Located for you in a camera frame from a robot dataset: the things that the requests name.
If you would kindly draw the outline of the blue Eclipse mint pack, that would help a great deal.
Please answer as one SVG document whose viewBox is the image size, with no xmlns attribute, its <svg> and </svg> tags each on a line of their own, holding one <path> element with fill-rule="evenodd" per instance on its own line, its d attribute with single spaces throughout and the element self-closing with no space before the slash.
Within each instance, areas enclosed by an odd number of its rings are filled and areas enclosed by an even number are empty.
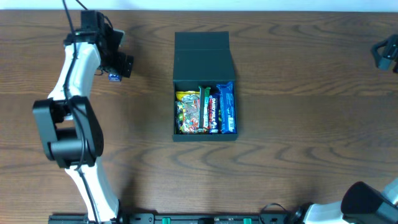
<svg viewBox="0 0 398 224">
<path fill-rule="evenodd" d="M 111 82 L 121 82 L 122 76 L 116 73 L 109 73 L 108 80 Z"/>
</svg>

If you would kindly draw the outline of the yellow Hacks candy bag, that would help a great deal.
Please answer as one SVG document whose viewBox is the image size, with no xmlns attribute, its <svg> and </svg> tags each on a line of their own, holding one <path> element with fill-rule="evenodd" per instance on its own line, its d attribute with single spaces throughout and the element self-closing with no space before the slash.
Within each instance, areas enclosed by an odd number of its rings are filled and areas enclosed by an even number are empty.
<svg viewBox="0 0 398 224">
<path fill-rule="evenodd" d="M 176 91 L 176 101 L 191 102 L 200 99 L 199 91 Z"/>
</svg>

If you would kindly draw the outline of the black gift box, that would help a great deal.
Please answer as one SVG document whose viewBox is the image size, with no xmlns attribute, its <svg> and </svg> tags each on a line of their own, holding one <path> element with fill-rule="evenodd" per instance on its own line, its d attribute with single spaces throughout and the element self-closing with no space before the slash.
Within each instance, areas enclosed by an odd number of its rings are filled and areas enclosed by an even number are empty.
<svg viewBox="0 0 398 224">
<path fill-rule="evenodd" d="M 233 58 L 229 48 L 228 32 L 178 32 L 175 34 L 174 55 L 174 101 L 176 91 L 199 91 L 199 86 L 210 87 L 210 95 L 218 93 L 217 84 L 234 83 L 234 100 L 236 112 L 236 134 L 206 133 L 181 134 L 176 123 L 176 105 L 174 103 L 175 142 L 192 141 L 234 141 L 238 136 L 237 107 L 235 97 L 236 76 Z"/>
</svg>

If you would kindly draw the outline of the Haribo gummy bag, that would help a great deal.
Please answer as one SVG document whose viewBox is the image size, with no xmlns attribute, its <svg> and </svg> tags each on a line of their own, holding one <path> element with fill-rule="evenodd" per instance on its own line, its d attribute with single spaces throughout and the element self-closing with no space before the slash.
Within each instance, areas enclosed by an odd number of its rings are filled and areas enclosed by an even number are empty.
<svg viewBox="0 0 398 224">
<path fill-rule="evenodd" d="M 198 134 L 200 125 L 200 99 L 191 102 L 176 101 L 176 123 L 181 134 Z"/>
</svg>

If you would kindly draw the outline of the green chocolate bar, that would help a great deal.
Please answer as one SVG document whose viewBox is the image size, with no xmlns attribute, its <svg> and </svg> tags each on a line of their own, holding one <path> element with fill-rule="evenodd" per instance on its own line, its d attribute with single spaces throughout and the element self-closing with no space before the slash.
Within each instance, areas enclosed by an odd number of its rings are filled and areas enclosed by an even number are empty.
<svg viewBox="0 0 398 224">
<path fill-rule="evenodd" d="M 209 127 L 208 104 L 210 99 L 210 87 L 199 86 L 200 88 L 200 125 L 199 132 L 206 133 Z"/>
</svg>

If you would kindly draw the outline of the purple Dairy Milk bar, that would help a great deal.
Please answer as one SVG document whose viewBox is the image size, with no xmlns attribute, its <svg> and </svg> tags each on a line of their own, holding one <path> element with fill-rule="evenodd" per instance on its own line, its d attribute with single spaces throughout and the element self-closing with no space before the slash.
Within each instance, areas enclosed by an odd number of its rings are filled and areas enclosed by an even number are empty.
<svg viewBox="0 0 398 224">
<path fill-rule="evenodd" d="M 212 94 L 209 97 L 208 116 L 209 116 L 209 133 L 218 134 L 220 131 L 220 95 L 218 93 Z"/>
</svg>

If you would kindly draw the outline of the blue Oreo cookie pack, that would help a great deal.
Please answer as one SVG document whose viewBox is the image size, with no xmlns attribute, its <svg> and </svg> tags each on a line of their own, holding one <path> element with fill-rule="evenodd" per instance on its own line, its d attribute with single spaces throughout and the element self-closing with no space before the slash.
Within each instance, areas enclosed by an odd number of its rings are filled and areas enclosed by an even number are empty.
<svg viewBox="0 0 398 224">
<path fill-rule="evenodd" d="M 236 134 L 234 83 L 217 84 L 220 95 L 221 133 Z"/>
</svg>

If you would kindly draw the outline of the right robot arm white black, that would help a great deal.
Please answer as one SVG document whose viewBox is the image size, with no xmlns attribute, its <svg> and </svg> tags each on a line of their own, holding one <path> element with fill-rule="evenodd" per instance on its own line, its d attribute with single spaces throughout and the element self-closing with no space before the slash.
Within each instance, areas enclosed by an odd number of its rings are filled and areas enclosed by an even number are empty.
<svg viewBox="0 0 398 224">
<path fill-rule="evenodd" d="M 356 182 L 342 200 L 303 205 L 288 214 L 284 223 L 397 224 L 397 179 L 381 192 L 365 182 Z"/>
</svg>

